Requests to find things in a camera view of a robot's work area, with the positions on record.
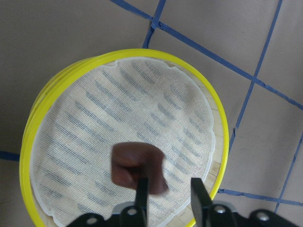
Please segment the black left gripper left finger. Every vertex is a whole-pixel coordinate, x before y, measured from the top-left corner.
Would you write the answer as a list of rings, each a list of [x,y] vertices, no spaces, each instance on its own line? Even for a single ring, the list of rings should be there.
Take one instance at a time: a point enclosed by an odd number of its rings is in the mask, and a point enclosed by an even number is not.
[[[148,178],[140,178],[138,181],[136,196],[135,196],[135,208],[136,218],[139,222],[139,227],[147,226],[147,202],[148,202]]]

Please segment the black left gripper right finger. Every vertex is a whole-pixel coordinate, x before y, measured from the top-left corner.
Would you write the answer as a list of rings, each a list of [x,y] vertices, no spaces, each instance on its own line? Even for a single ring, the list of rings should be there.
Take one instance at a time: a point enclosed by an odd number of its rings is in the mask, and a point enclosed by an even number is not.
[[[191,208],[197,227],[207,227],[208,209],[212,200],[201,178],[191,178]]]

